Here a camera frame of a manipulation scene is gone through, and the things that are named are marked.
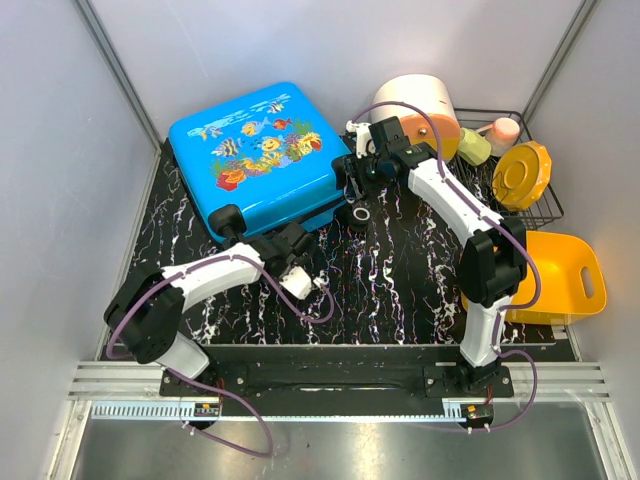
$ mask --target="marble countertop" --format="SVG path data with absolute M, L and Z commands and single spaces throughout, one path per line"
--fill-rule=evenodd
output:
M 433 209 L 400 187 L 370 200 L 372 224 L 355 234 L 337 221 L 314 232 L 316 276 L 335 295 L 334 318 L 310 325 L 292 314 L 263 282 L 209 298 L 185 314 L 182 331 L 201 344 L 451 344 L 464 334 L 455 263 L 460 245 Z M 218 251 L 163 155 L 130 268 L 177 265 Z M 303 311 L 322 314 L 315 290 Z M 503 342 L 549 344 L 548 326 L 507 324 Z

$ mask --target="black wire rack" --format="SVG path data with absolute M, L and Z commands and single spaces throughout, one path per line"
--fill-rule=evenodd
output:
M 508 117 L 520 125 L 520 137 L 518 143 L 533 140 L 529 127 L 522 115 L 509 110 L 480 110 L 473 108 L 456 108 L 456 116 L 461 127 L 472 130 L 484 127 L 500 117 Z M 481 202 L 503 217 L 519 217 L 529 230 L 550 224 L 554 220 L 562 218 L 564 209 L 560 205 L 558 196 L 551 183 L 545 189 L 542 197 L 526 210 L 512 212 L 507 210 L 495 197 L 492 187 L 493 172 L 498 164 L 498 158 L 489 159 L 478 167 L 469 165 L 458 154 L 447 164 L 447 167 L 460 182 Z

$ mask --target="gray wall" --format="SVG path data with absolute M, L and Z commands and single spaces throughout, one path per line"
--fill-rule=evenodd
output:
M 37 478 L 153 150 L 70 1 L 0 4 L 0 478 Z
M 553 158 L 566 218 L 553 227 L 595 249 L 606 310 L 576 324 L 582 353 L 602 362 L 636 467 L 640 466 L 640 3 L 601 2 L 534 118 Z
M 344 129 L 387 80 L 523 108 L 579 0 L 93 0 L 158 131 L 282 80 Z

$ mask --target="shiny metal surface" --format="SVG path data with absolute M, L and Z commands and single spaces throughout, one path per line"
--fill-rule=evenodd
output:
M 517 412 L 496 407 L 496 422 Z M 251 459 L 167 422 L 90 421 L 76 479 L 579 479 L 606 478 L 587 416 L 578 405 L 539 404 L 521 423 L 471 437 L 416 425 L 272 425 L 277 456 Z M 263 447 L 255 423 L 212 427 Z

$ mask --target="blue container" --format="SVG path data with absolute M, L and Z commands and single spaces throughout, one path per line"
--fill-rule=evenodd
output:
M 209 215 L 237 205 L 245 235 L 298 221 L 308 231 L 344 204 L 331 161 L 349 153 L 292 83 L 279 83 L 179 120 L 169 142 L 187 188 Z

